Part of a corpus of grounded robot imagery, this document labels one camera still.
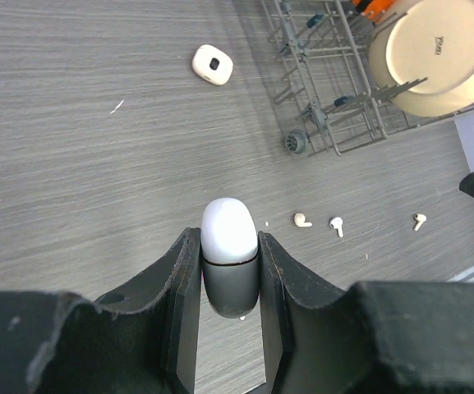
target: wireless earbud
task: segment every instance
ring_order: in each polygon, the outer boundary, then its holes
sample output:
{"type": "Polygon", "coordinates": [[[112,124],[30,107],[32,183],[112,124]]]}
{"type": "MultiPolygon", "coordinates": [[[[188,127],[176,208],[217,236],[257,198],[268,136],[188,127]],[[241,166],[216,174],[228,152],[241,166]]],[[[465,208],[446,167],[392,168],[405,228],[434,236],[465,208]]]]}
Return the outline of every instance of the wireless earbud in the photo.
{"type": "Polygon", "coordinates": [[[260,289],[258,238],[249,210],[237,199],[216,199],[205,207],[200,229],[209,303],[225,318],[249,314],[260,289]]]}
{"type": "Polygon", "coordinates": [[[414,220],[416,221],[416,225],[414,226],[414,231],[419,231],[423,223],[426,222],[426,216],[423,215],[422,213],[416,213],[414,215],[414,220]]]}
{"type": "Polygon", "coordinates": [[[304,213],[295,213],[293,215],[293,222],[295,223],[295,226],[297,227],[311,227],[313,226],[312,222],[307,222],[306,221],[306,215],[304,213]]]}
{"type": "Polygon", "coordinates": [[[337,230],[337,234],[340,238],[344,237],[343,233],[343,220],[339,217],[333,218],[329,221],[329,226],[332,227],[334,230],[337,230]]]}

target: small white debris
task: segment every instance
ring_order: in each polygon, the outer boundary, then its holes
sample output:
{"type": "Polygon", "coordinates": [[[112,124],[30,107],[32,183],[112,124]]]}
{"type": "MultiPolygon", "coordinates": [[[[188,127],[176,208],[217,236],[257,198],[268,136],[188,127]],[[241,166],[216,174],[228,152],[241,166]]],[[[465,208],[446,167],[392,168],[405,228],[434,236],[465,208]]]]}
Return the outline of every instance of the small white debris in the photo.
{"type": "Polygon", "coordinates": [[[21,319],[19,316],[14,316],[10,323],[8,324],[8,331],[12,331],[19,323],[21,319]]]}
{"type": "Polygon", "coordinates": [[[113,114],[116,112],[116,110],[119,109],[119,108],[122,106],[122,104],[123,104],[124,101],[125,101],[125,100],[122,100],[122,101],[109,113],[109,115],[113,115],[113,114]]]}

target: gray floor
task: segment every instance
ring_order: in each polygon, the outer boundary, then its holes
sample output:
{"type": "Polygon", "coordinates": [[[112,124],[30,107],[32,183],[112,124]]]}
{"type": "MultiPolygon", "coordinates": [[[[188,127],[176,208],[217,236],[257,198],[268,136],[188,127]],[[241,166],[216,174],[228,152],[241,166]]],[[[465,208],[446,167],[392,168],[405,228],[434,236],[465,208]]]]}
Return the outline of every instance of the gray floor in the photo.
{"type": "MultiPolygon", "coordinates": [[[[96,297],[220,196],[244,201],[258,229],[339,286],[445,281],[474,265],[453,123],[342,158],[285,154],[290,103],[268,100],[282,70],[258,2],[17,4],[0,0],[0,289],[96,297]],[[222,88],[191,71],[206,43],[235,61],[222,88]],[[312,228],[292,225],[299,210],[312,228]],[[418,233],[415,212],[429,218],[418,233]]],[[[238,394],[264,379],[257,310],[228,321],[204,302],[199,341],[197,392],[238,394]]]]}

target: dish rack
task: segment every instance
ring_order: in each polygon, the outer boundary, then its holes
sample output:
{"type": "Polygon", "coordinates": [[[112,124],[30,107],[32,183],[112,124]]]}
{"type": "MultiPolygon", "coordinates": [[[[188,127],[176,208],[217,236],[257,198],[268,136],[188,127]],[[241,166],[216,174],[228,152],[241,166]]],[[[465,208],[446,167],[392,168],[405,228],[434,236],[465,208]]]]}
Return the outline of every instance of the dish rack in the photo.
{"type": "Polygon", "coordinates": [[[296,120],[302,126],[286,137],[289,152],[304,153],[311,146],[311,154],[332,149],[340,156],[399,131],[465,112],[420,118],[390,102],[426,78],[401,85],[375,85],[367,71],[368,46],[375,34],[406,14],[390,15],[377,24],[379,16],[370,16],[374,23],[358,15],[353,4],[340,0],[261,1],[271,31],[268,40],[275,45],[275,59],[285,69],[280,78],[282,88],[273,101],[275,105],[294,101],[296,120]]]}

